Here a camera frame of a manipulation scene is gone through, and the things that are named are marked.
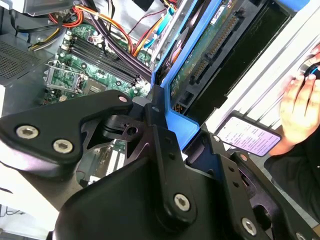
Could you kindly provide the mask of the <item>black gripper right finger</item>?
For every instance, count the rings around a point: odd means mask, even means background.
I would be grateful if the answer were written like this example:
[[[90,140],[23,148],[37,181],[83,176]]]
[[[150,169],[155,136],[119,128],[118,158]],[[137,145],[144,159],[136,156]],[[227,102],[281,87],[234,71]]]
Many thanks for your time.
[[[320,237],[292,207],[249,155],[228,153],[206,128],[189,144],[189,166],[218,183],[222,233],[229,240],[318,240]]]

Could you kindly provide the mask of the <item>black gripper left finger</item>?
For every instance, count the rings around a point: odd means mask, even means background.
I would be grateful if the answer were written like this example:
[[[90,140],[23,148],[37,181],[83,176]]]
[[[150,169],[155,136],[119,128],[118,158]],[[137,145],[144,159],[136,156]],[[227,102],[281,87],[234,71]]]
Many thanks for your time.
[[[191,225],[197,206],[177,137],[168,128],[160,86],[152,88],[144,105],[108,90],[4,116],[0,161],[60,209],[82,190],[71,184],[76,183],[83,155],[113,140],[126,142],[124,166],[115,172],[143,160],[151,162],[158,218],[173,226]]]

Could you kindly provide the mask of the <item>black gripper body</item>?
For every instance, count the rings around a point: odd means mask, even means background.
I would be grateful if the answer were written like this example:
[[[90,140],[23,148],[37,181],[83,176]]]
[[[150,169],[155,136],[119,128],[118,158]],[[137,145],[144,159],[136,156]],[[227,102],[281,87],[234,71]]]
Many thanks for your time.
[[[159,219],[150,161],[132,163],[74,194],[61,208],[55,240],[248,240],[218,198],[218,181],[186,168],[197,215],[188,227]]]

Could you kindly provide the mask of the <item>person's bare hand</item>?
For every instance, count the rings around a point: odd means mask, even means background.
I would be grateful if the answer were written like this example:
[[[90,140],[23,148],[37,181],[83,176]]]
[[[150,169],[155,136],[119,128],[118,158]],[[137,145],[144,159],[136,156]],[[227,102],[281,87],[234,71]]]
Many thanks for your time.
[[[280,103],[281,141],[269,152],[283,155],[306,140],[320,125],[320,80],[298,74],[287,85]]]

